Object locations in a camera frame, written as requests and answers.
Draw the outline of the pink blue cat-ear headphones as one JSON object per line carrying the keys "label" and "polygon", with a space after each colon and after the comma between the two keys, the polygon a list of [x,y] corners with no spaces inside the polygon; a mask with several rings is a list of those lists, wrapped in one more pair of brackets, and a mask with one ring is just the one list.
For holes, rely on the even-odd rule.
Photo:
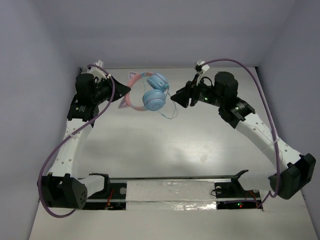
{"label": "pink blue cat-ear headphones", "polygon": [[130,100],[130,93],[128,92],[118,105],[119,109],[132,108],[139,112],[156,112],[164,107],[170,86],[168,80],[162,74],[149,71],[142,73],[129,72],[127,86],[132,88],[136,82],[145,77],[147,77],[146,82],[152,90],[146,91],[142,96],[143,106],[133,105]]}

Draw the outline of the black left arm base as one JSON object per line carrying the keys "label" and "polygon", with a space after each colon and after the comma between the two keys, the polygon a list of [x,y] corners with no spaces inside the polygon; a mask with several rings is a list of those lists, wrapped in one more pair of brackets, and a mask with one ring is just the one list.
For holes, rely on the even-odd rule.
{"label": "black left arm base", "polygon": [[85,204],[82,210],[125,210],[127,184],[125,182],[111,182],[108,174],[91,173],[85,178],[77,179],[87,189]]}

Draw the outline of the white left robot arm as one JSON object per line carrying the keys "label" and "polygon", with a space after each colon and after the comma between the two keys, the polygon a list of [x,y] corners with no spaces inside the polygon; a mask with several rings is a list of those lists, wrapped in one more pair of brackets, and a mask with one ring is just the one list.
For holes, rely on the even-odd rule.
{"label": "white left robot arm", "polygon": [[80,210],[90,197],[109,198],[113,194],[106,173],[78,177],[77,159],[96,119],[102,115],[99,105],[121,99],[131,88],[111,75],[98,77],[83,73],[76,77],[75,89],[67,114],[65,136],[48,157],[56,156],[56,159],[47,174],[42,166],[37,181],[40,202],[48,213],[52,208]]}

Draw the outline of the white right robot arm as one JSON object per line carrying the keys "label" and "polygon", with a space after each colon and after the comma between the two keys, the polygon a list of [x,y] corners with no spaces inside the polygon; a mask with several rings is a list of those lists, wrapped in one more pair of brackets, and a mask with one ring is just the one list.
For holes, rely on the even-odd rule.
{"label": "white right robot arm", "polygon": [[238,81],[230,72],[218,72],[211,85],[198,80],[196,75],[172,95],[171,100],[184,108],[193,107],[197,102],[218,107],[220,117],[246,136],[275,167],[275,173],[265,175],[250,175],[248,170],[243,170],[230,185],[235,196],[241,197],[249,190],[263,190],[289,200],[311,181],[316,159],[273,137],[254,108],[238,97]]}

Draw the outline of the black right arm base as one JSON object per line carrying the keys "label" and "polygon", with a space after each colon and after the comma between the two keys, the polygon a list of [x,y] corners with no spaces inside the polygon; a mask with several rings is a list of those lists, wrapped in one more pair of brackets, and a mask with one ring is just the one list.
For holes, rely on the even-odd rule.
{"label": "black right arm base", "polygon": [[261,195],[253,190],[244,190],[239,183],[239,178],[248,172],[242,170],[230,178],[230,182],[218,182],[210,191],[210,195],[216,199],[218,210],[242,210],[242,209],[262,209],[260,206]]}

